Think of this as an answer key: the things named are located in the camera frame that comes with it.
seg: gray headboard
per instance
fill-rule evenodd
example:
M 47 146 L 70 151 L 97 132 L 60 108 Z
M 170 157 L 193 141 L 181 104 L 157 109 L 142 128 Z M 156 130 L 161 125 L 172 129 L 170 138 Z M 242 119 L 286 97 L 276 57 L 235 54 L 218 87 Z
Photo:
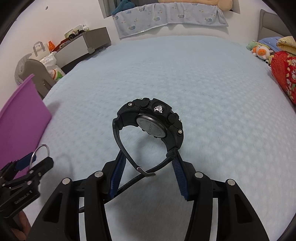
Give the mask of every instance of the gray headboard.
M 291 36 L 291 33 L 278 15 L 261 9 L 257 40 L 276 36 Z

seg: purple plastic bin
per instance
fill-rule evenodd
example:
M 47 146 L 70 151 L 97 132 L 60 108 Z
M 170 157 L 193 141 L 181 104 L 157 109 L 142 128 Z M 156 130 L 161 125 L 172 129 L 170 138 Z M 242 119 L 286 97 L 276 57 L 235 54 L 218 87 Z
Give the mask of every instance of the purple plastic bin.
M 52 117 L 35 89 L 33 76 L 25 79 L 0 111 L 0 169 L 33 152 Z

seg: yellow blanket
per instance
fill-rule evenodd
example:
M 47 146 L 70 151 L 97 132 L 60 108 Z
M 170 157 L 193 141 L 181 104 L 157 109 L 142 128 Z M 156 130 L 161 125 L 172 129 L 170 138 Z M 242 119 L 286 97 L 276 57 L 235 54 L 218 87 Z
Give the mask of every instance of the yellow blanket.
M 283 37 L 278 40 L 276 45 L 286 52 L 296 55 L 296 41 L 293 36 Z
M 232 0 L 158 0 L 159 3 L 166 2 L 191 2 L 201 3 L 215 6 L 217 5 L 222 11 L 227 11 L 232 8 Z

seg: nightstand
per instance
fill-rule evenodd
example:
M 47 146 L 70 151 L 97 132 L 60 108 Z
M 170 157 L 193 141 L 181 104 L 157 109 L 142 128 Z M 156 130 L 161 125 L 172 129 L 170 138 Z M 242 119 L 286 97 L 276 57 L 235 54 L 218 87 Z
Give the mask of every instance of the nightstand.
M 68 73 L 75 65 L 89 57 L 96 50 L 110 45 L 111 40 L 106 27 L 84 32 L 57 51 L 55 54 L 57 66 L 65 73 Z

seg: metal ring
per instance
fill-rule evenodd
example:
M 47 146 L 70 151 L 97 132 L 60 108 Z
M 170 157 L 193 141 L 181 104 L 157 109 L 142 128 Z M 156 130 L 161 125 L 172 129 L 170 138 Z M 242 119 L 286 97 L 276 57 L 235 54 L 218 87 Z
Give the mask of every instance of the metal ring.
M 47 149 L 47 156 L 49 156 L 49 147 L 48 147 L 48 145 L 46 145 L 46 144 L 42 144 L 42 145 L 40 145 L 39 147 L 37 147 L 37 149 L 33 152 L 32 156 L 31 156 L 30 164 L 29 164 L 29 170 L 32 168 L 32 162 L 33 162 L 34 156 L 36 155 L 36 152 L 37 152 L 41 147 L 43 147 L 43 146 L 46 147 L 46 149 Z

